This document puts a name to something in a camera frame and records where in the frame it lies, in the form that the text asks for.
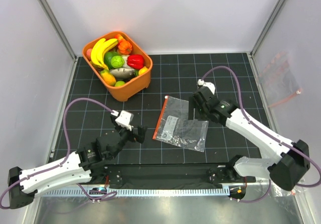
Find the clear zip bag red zipper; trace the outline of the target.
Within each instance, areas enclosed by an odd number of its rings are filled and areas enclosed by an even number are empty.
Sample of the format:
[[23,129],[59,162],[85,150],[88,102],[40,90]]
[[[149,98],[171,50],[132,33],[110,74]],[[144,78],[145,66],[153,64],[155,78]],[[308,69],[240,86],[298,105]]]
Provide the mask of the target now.
[[208,121],[189,120],[189,102],[165,96],[153,139],[176,147],[204,152]]

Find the light green round fruit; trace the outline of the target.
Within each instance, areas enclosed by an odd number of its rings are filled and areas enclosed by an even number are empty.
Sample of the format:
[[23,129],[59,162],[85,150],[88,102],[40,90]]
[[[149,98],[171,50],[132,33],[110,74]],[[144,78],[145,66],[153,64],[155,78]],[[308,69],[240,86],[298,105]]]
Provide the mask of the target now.
[[111,58],[110,63],[112,68],[116,69],[116,68],[121,68],[125,63],[125,60],[123,59],[122,56],[117,55]]

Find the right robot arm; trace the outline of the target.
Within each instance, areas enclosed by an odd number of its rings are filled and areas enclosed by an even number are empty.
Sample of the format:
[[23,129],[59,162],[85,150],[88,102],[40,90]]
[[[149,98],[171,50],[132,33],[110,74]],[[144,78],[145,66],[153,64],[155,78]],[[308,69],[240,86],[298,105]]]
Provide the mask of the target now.
[[243,176],[272,180],[277,186],[291,191],[310,169],[306,142],[280,136],[242,110],[232,100],[219,100],[212,88],[200,87],[189,97],[190,120],[211,121],[242,135],[265,151],[266,159],[237,156],[229,162],[226,176],[232,182]]

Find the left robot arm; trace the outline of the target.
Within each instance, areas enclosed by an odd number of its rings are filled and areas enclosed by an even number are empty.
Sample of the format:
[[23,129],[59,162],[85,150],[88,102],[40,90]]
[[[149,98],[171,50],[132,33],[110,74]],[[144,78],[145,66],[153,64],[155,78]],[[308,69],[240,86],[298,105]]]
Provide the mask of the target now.
[[119,125],[112,117],[116,139],[96,138],[69,156],[33,169],[13,167],[8,174],[9,208],[18,209],[32,203],[37,196],[72,184],[100,184],[106,179],[107,165],[122,151],[127,142],[142,144],[146,126]]

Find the black grid mat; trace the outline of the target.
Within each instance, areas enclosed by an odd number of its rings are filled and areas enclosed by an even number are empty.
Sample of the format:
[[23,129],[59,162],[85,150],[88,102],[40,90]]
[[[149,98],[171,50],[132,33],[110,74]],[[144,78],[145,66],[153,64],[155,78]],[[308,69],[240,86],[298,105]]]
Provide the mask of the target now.
[[219,98],[236,100],[232,72],[239,79],[246,111],[267,125],[268,118],[247,54],[152,55],[151,59],[149,87],[120,102],[108,93],[85,59],[80,58],[68,92],[68,101],[75,101],[67,115],[68,135],[59,132],[49,159],[58,160],[68,149],[75,151],[113,130],[110,115],[101,103],[133,113],[133,124],[147,127],[144,143],[127,143],[113,160],[115,164],[213,163],[227,162],[235,155],[260,157],[260,150],[253,143],[215,123],[209,123],[204,152],[182,149],[152,138],[166,95],[186,100],[196,90],[197,80],[205,76],[215,84]]

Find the green lime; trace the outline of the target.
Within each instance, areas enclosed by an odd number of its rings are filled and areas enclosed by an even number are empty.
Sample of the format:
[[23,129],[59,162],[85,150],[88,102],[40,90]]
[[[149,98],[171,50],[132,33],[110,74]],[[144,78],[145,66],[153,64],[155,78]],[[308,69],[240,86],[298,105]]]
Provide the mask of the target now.
[[124,81],[117,81],[114,86],[115,86],[115,87],[121,87],[121,86],[123,86],[123,85],[125,85],[125,82],[124,82]]

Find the orange yellow mango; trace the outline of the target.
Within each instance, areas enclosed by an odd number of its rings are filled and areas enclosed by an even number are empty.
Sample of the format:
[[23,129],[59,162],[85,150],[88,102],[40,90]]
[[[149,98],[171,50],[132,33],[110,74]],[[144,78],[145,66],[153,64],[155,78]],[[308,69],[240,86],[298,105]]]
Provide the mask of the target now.
[[116,78],[109,72],[109,70],[104,69],[100,71],[100,76],[104,80],[104,82],[109,86],[115,86]]

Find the grey beige fish toy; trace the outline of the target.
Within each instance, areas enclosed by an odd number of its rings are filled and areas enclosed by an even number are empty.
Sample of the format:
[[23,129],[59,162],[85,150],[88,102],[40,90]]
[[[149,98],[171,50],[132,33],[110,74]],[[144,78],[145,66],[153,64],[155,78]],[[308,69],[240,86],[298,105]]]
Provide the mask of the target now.
[[135,70],[134,69],[129,69],[129,68],[115,68],[109,70],[110,74],[113,75],[115,78],[119,79],[127,79],[130,78],[134,75]]

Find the yellow lemon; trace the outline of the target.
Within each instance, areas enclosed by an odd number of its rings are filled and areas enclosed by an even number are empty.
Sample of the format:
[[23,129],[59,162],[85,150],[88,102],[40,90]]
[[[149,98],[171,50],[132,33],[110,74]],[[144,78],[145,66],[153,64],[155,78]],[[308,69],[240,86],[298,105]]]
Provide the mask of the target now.
[[145,72],[148,71],[148,68],[146,66],[144,66],[143,68],[141,68],[139,71],[138,71],[138,74],[139,75],[143,75]]

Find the red bell pepper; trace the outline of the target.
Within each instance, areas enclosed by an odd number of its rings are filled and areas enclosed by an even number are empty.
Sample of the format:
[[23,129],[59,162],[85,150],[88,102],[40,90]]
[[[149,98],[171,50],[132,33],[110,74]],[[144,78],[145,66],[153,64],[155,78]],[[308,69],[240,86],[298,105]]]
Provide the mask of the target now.
[[139,54],[129,55],[127,65],[137,70],[142,69],[144,67],[144,58]]

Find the green bell pepper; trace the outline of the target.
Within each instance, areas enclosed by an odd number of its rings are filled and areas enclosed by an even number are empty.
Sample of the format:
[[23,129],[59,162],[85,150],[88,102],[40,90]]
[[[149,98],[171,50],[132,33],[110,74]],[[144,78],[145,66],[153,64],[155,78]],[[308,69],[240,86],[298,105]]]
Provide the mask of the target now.
[[116,51],[108,51],[104,55],[104,63],[107,65],[108,69],[113,69],[111,65],[111,59],[114,56],[118,56],[118,53]]

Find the small orange pumpkin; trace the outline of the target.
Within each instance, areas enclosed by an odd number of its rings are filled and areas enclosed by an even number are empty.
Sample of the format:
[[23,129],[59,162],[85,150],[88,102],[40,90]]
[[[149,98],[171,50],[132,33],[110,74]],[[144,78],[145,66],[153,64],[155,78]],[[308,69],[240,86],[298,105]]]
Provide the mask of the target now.
[[129,41],[121,41],[118,45],[118,52],[121,55],[129,55],[132,52],[132,44]]

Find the yellow banana bunch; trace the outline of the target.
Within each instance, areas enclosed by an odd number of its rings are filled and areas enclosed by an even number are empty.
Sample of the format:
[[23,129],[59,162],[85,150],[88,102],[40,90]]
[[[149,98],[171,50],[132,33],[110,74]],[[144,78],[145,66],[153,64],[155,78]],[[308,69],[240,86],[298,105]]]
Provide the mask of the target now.
[[96,42],[91,51],[91,64],[95,68],[99,69],[107,69],[107,65],[104,63],[104,54],[114,48],[118,44],[118,40],[116,38],[112,38],[106,40],[105,38],[101,38]]

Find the pink peach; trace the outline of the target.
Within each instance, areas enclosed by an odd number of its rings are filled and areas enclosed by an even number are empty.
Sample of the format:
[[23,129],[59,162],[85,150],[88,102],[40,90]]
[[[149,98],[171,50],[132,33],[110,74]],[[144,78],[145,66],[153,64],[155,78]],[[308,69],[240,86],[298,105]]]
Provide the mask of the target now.
[[90,61],[91,60],[91,52],[92,52],[92,48],[89,48],[87,51],[86,51],[86,57],[87,59]]

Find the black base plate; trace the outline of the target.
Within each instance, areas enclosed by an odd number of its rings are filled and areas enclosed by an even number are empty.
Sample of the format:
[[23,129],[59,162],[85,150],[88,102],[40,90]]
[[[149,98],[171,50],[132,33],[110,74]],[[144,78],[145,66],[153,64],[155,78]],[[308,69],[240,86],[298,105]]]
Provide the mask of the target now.
[[211,189],[223,184],[254,183],[255,177],[241,177],[226,163],[109,164],[92,170],[85,184],[103,184],[115,189],[180,190]]

